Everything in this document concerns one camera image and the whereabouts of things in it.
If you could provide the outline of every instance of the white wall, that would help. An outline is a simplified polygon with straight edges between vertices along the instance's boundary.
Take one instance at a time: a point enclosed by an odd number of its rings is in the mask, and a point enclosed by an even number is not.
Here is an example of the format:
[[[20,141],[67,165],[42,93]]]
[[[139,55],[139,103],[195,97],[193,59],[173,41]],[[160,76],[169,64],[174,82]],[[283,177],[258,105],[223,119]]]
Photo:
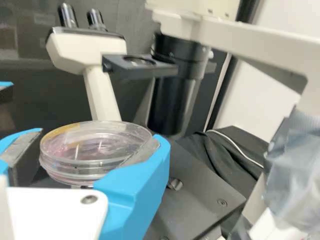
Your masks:
[[[320,38],[320,0],[260,1],[253,24]],[[234,125],[269,142],[299,98],[281,83],[239,62],[214,128]]]

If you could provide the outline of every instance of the glass surface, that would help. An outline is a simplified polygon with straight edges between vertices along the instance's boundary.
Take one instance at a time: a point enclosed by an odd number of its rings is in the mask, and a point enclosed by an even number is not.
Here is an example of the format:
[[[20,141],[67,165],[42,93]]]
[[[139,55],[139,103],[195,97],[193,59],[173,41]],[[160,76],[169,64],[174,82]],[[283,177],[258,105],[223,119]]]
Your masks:
[[[133,156],[145,161],[157,149],[144,127],[117,121],[87,121],[59,127],[40,142],[40,164],[55,180],[91,186]]]

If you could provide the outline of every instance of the metal bracket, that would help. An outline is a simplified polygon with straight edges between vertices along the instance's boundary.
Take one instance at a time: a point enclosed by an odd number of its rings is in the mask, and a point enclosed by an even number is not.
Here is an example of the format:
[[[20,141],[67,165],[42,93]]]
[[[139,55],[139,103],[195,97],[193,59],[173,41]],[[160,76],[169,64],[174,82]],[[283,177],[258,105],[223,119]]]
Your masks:
[[[120,79],[148,79],[176,76],[178,66],[157,61],[151,55],[113,55],[102,56],[102,70],[111,77]]]

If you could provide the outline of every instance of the white panel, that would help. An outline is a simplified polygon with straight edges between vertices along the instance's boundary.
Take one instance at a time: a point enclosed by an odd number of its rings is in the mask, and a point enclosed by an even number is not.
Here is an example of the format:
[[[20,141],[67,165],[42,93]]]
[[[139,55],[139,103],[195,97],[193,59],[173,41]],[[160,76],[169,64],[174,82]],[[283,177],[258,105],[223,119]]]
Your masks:
[[[15,240],[97,240],[108,210],[106,195],[89,189],[7,188]],[[96,196],[91,204],[86,196]]]
[[[240,62],[214,127],[236,126],[270,142],[299,99],[293,90]]]
[[[264,0],[259,7],[254,21],[257,25],[320,37],[320,28],[314,24],[320,20],[318,0]],[[235,125],[269,142],[298,100],[297,93],[240,63],[214,127]]]
[[[0,239],[14,240],[14,232],[7,197],[7,176],[0,175]]]

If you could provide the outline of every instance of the screw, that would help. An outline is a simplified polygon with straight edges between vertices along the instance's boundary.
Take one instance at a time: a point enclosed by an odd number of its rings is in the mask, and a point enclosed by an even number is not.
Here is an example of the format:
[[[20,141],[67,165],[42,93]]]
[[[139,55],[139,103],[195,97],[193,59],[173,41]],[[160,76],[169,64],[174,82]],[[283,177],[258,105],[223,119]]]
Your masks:
[[[98,200],[94,195],[88,195],[81,199],[82,204],[93,204]]]
[[[183,182],[177,178],[170,177],[166,185],[169,189],[179,191],[183,187]]]
[[[219,198],[217,201],[216,201],[221,207],[226,207],[228,206],[228,203],[226,200],[222,199],[222,198]]]

